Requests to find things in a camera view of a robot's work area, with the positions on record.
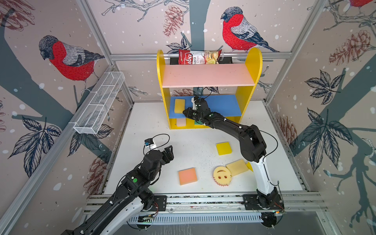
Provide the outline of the salmon pink sponge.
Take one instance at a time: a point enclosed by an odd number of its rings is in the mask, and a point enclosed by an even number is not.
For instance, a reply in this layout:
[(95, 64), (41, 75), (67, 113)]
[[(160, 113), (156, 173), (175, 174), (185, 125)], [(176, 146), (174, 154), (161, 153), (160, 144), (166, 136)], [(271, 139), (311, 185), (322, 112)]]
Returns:
[(178, 172), (178, 176), (179, 176), (179, 183), (181, 186), (198, 181), (195, 168), (180, 170)]

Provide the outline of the pale pink sponge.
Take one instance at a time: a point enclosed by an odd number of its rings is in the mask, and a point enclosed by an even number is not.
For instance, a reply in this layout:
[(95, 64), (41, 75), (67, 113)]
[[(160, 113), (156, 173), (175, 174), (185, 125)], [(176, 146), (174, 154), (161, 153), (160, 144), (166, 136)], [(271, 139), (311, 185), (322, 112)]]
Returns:
[(187, 120), (185, 118), (177, 118), (176, 119), (176, 126), (177, 127), (185, 127), (187, 125)]

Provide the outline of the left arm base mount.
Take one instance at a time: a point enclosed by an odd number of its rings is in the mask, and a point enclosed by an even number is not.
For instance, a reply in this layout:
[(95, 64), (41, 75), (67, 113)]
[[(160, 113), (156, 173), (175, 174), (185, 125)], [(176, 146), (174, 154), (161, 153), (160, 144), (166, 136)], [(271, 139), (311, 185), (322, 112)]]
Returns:
[(167, 206), (167, 196), (166, 195), (155, 195), (151, 204), (148, 207), (143, 208), (143, 212), (165, 212)]

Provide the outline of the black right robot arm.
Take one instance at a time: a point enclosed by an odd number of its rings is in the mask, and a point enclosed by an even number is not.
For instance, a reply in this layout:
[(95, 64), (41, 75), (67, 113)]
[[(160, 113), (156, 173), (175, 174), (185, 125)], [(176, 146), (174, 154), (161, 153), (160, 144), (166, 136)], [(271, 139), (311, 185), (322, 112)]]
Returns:
[(251, 163), (259, 200), (271, 202), (276, 199), (278, 191), (271, 182), (265, 161), (266, 143), (257, 126), (242, 125), (229, 120), (220, 113), (211, 111), (207, 102), (199, 97), (193, 98), (193, 106), (184, 110), (183, 114), (186, 118), (236, 138), (240, 143), (242, 156)]

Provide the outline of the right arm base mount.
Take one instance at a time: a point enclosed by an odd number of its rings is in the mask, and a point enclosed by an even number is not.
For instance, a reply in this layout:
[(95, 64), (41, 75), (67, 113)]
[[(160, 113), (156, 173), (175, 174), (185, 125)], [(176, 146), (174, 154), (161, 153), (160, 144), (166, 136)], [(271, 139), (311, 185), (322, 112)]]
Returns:
[(281, 196), (278, 193), (264, 194), (244, 194), (242, 204), (247, 211), (273, 210), (283, 211), (285, 209)]

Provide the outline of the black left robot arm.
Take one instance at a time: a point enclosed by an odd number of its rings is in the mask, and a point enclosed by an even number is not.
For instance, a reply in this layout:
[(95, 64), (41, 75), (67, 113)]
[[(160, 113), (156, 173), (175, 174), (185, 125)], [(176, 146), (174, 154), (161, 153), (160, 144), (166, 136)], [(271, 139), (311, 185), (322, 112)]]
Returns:
[(160, 173), (163, 165), (174, 159), (173, 147), (164, 151), (157, 149), (145, 154), (143, 161), (129, 171), (112, 196), (85, 222), (63, 235), (112, 235), (128, 219), (154, 203), (151, 182)]

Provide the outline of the small bright yellow sponge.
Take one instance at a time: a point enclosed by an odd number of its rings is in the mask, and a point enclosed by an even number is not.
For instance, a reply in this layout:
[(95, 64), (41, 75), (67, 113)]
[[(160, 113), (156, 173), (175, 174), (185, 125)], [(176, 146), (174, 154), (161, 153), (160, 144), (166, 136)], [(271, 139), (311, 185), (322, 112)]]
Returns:
[(229, 142), (216, 144), (216, 149), (219, 156), (228, 155), (232, 153), (232, 148)]

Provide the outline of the yellow rectangular sponge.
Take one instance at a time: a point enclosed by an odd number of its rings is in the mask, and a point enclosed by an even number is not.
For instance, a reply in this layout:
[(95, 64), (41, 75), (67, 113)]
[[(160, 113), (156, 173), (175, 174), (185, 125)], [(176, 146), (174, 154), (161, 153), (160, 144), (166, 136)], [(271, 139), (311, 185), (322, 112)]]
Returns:
[(174, 103), (174, 113), (182, 114), (185, 110), (185, 100), (184, 99), (175, 99)]

